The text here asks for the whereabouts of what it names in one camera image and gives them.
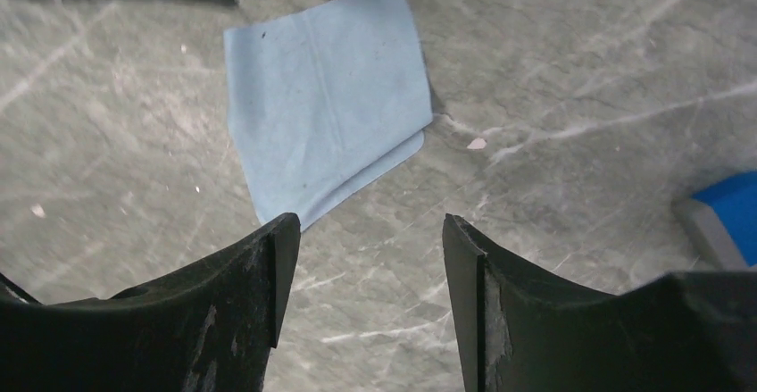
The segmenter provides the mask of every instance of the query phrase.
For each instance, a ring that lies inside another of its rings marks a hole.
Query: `gray marble tabletop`
[[[254,21],[326,1],[242,0]],[[435,121],[304,234],[269,390],[462,390],[445,213],[618,293],[707,268],[670,202],[757,167],[757,0],[409,2]],[[226,129],[241,24],[0,0],[3,273],[46,303],[108,297],[259,226]]]

